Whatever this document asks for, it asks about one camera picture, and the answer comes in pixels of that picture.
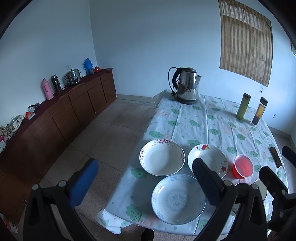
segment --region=kettle spout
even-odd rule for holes
[[[200,79],[201,79],[201,76],[200,76],[200,75],[196,75],[196,76],[195,76],[195,80],[196,80],[196,83],[197,83],[197,84],[200,83]]]

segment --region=wooden cabinet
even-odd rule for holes
[[[75,114],[82,127],[87,126],[94,118],[94,110],[88,92],[71,101]]]
[[[81,79],[24,120],[0,154],[0,213],[18,222],[34,184],[69,143],[116,99],[111,69]]]
[[[88,93],[96,115],[100,114],[107,106],[101,82],[91,88]]]
[[[22,187],[14,186],[7,178],[0,176],[0,193],[0,207],[5,207],[5,216],[9,220],[18,221],[26,207]]]
[[[66,142],[71,143],[80,132],[80,124],[68,96],[63,96],[48,110]]]
[[[104,82],[102,82],[102,86],[107,104],[109,105],[116,100],[116,90],[113,78],[106,79]]]
[[[30,127],[29,130],[38,141],[43,152],[49,159],[55,158],[65,149],[65,139],[46,110]]]

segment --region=blue thermos flask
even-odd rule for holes
[[[87,75],[91,74],[89,70],[92,69],[93,66],[94,65],[91,63],[90,59],[87,58],[83,64],[83,68],[85,69]]]

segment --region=black thermos flask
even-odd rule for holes
[[[59,79],[56,75],[52,76],[52,85],[54,86],[54,91],[56,94],[60,93],[61,91],[61,85],[59,84]]]

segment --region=green thermos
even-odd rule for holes
[[[248,108],[249,102],[250,102],[251,96],[244,93],[242,97],[241,104],[239,106],[239,110],[237,111],[237,118],[239,120],[242,120],[244,118],[244,114],[246,113],[246,110]]]

